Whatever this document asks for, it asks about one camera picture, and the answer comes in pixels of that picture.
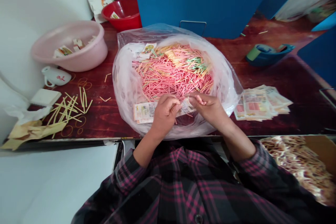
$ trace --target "white mug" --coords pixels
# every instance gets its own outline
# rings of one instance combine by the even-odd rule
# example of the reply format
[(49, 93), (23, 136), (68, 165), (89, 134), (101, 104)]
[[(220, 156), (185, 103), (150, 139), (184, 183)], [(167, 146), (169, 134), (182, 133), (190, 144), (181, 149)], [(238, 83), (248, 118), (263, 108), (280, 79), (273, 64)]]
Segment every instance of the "white mug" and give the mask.
[(46, 66), (41, 72), (44, 75), (44, 83), (48, 87), (63, 86), (71, 80), (71, 74), (50, 66)]

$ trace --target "shirt button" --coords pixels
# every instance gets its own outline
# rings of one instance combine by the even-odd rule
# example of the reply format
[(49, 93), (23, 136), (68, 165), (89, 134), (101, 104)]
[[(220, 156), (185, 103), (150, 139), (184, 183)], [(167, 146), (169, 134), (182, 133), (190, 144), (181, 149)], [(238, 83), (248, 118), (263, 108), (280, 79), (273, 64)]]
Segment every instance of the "shirt button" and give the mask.
[(195, 216), (195, 222), (196, 222), (196, 224), (202, 224), (203, 223), (202, 215), (196, 215)]

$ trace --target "plastic basin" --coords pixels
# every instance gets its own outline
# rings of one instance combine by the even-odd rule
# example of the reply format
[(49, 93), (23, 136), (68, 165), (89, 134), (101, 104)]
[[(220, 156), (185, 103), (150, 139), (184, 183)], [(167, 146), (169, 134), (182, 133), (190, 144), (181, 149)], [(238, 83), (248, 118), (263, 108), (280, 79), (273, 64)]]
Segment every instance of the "plastic basin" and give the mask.
[[(72, 72), (84, 72), (97, 67), (106, 58), (104, 33), (103, 27), (95, 21), (69, 23), (42, 35), (33, 44), (31, 56), (41, 63), (55, 64)], [(92, 36), (97, 38), (89, 44)], [(81, 39), (86, 46), (74, 52), (73, 39)], [(53, 58), (54, 51), (61, 46), (67, 46), (74, 53), (63, 58)]]
[[(111, 15), (113, 12), (120, 18), (112, 19)], [(108, 20), (118, 32), (142, 27), (137, 0), (114, 1), (103, 8), (101, 15)]]

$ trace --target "brown paper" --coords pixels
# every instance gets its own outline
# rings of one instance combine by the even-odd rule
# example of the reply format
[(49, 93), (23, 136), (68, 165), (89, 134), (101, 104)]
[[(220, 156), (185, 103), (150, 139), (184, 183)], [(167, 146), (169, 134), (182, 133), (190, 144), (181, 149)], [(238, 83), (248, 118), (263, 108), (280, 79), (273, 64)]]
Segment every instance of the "brown paper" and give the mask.
[(17, 150), (19, 146), (29, 140), (41, 139), (46, 136), (62, 131), (67, 123), (55, 123), (47, 126), (41, 126), (42, 122), (30, 121), (23, 125), (15, 125), (9, 135), (9, 140), (1, 147), (1, 149)]

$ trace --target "plastic bag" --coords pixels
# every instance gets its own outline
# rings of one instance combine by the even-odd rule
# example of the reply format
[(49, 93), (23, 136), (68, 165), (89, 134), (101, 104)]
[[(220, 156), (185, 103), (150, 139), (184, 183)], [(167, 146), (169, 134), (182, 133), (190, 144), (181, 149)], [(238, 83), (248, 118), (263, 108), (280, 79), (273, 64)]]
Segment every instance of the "plastic bag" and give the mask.
[[(153, 24), (148, 27), (127, 30), (117, 34), (119, 51), (113, 64), (113, 87), (121, 117), (136, 132), (144, 136), (151, 123), (137, 124), (133, 119), (133, 105), (147, 102), (143, 92), (141, 77), (132, 68), (146, 43), (157, 43), (157, 48), (172, 44), (189, 44), (193, 49), (206, 51), (210, 57), (213, 88), (210, 95), (217, 96), (226, 113), (230, 116), (236, 107), (243, 88), (224, 55), (206, 39), (195, 33), (167, 24)], [(176, 140), (207, 135), (215, 129), (195, 112), (194, 117), (178, 117), (165, 140)]]

